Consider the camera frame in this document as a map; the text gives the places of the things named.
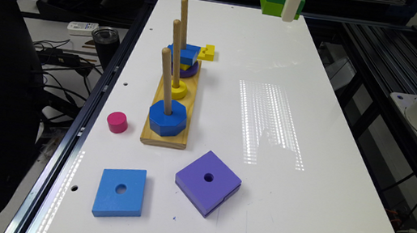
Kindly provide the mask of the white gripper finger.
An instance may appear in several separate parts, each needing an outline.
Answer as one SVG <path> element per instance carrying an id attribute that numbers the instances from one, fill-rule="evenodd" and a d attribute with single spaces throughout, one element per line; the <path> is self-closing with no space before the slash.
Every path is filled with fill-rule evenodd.
<path id="1" fill-rule="evenodd" d="M 285 0 L 283 11 L 281 12 L 281 19 L 283 22 L 290 23 L 296 17 L 296 12 L 300 6 L 301 0 Z"/>

